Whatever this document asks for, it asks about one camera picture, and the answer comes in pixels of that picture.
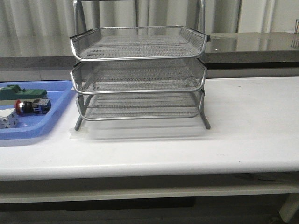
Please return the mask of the dark stone counter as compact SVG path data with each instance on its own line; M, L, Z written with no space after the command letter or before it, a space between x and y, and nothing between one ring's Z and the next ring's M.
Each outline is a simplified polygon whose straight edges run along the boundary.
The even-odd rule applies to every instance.
M298 67L299 35L274 33L211 34L201 61L211 69L238 67ZM71 67L76 62L67 36L2 37L0 66L12 68Z

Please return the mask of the silver mesh top tray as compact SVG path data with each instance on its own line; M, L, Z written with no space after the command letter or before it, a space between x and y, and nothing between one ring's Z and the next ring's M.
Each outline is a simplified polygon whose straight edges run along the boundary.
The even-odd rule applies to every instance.
M103 27L70 38L83 62L191 58L205 52L208 36L185 26Z

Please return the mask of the silver mesh bottom tray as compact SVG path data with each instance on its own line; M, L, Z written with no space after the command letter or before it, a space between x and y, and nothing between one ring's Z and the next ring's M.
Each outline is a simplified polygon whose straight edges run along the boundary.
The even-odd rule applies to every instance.
M81 118L88 121L120 119L192 118L202 112L202 90L176 93L109 93L78 95Z

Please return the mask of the green terminal block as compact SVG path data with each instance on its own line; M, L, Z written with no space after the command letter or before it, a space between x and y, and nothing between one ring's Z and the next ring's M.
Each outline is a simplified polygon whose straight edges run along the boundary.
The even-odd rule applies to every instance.
M19 85L8 85L0 88L1 100L38 98L47 98L47 91L44 89L22 89Z

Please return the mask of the silver mesh tray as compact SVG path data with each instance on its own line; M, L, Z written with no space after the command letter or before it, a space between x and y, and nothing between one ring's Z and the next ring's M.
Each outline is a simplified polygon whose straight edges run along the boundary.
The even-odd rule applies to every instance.
M205 52L208 36L185 26L103 27L70 38L83 62L191 58Z
M78 63L70 72L83 95L191 92L203 88L207 68L196 58Z
M109 93L78 95L81 118L88 121L120 119L192 118L202 112L202 90L176 93Z

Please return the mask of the blue plastic tray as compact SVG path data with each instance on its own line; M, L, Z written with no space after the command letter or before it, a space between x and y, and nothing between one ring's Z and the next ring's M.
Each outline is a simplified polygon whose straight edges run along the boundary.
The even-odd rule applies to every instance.
M1 140L29 139L49 133L75 95L72 82L68 80L3 82L0 86L6 87L14 84L22 89L46 90L47 97L51 101L51 109L44 115L20 116L15 128L0 130Z

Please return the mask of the red emergency stop button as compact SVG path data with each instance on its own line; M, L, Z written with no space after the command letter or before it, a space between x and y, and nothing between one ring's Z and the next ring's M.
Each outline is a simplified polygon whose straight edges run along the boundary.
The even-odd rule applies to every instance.
M35 99L31 101L16 100L14 108L18 115L24 114L47 114L51 109L51 100L48 98Z

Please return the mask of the grey metal rack frame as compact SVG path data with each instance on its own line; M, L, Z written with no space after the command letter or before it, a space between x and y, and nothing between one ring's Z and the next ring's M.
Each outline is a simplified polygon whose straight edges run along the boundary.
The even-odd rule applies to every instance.
M80 60L78 60L78 63L91 63L91 62L83 62L83 61L80 61ZM203 100L203 102L202 102L202 112L201 113L199 113L197 116L200 116L201 117L201 119L202 119L202 121L203 121L203 123L204 123L204 125L205 125L205 127L207 128L207 129L210 129L210 124L209 124L209 122L208 122L208 120L207 120L207 118L206 118L206 116L205 116L205 114L204 114L204 100ZM82 121L83 120L85 120L85 119L83 119L83 118L81 118L81 116L79 115L79 119L77 120L77 123L76 123L76 125L75 125L75 129L76 130L78 130L79 128L80 128L80 126L81 126L81 123L82 123Z

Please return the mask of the white grey cube block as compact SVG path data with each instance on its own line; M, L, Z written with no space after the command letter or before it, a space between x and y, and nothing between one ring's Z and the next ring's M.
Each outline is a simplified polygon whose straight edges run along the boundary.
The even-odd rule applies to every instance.
M0 111L0 128L15 128L18 124L18 115L14 108L7 108Z

